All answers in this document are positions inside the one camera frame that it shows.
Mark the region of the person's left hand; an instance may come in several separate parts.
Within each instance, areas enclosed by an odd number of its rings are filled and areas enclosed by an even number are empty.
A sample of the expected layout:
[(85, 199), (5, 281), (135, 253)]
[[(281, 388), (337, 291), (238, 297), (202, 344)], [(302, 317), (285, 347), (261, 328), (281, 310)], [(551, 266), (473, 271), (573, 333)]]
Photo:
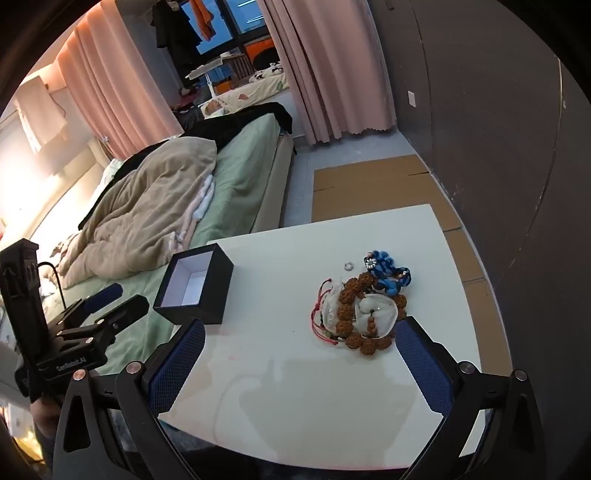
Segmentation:
[(56, 436), (61, 407), (53, 399), (41, 397), (30, 404), (30, 413), (39, 432), (48, 439)]

